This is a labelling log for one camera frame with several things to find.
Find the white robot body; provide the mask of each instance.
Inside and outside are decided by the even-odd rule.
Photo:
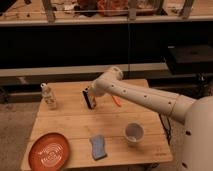
[[[213,97],[195,100],[176,93],[120,81],[122,71],[111,67],[93,81],[94,96],[117,95],[185,124],[182,171],[213,170]]]
[[[213,97],[197,100],[186,113],[182,171],[213,170]]]

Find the orange plate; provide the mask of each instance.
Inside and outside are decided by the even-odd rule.
[[[69,157],[69,143],[58,133],[49,133],[39,138],[29,153],[29,165],[33,171],[57,171]]]

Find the gray floor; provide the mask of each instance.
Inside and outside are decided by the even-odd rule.
[[[0,171],[20,170],[27,139],[38,111],[39,103],[0,104]],[[160,164],[153,171],[179,171],[183,144],[183,126],[172,124],[171,151],[173,162]],[[140,167],[116,167],[97,170],[141,170]]]

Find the white cup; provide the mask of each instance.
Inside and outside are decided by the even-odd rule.
[[[129,123],[124,130],[124,137],[129,146],[136,146],[143,138],[143,127],[138,123]]]

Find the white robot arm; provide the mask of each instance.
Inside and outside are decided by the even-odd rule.
[[[199,100],[176,93],[134,86],[122,82],[123,73],[111,67],[92,82],[88,92],[127,99],[166,115],[185,125],[182,171],[213,170],[213,97]]]

